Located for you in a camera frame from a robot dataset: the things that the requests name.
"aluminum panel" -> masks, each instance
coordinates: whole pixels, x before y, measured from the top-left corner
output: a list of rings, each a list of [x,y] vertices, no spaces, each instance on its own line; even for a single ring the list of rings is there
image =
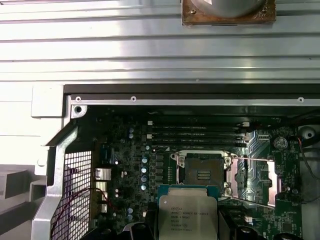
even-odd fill
[[[3,82],[319,81],[317,0],[278,0],[272,25],[194,27],[182,26],[180,0],[2,4]]]

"ribbed metal panel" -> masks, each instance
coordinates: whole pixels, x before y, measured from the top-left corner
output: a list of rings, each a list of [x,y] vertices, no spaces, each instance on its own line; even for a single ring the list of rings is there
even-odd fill
[[[180,0],[3,0],[0,81],[317,83],[320,2],[271,25],[181,24]]]

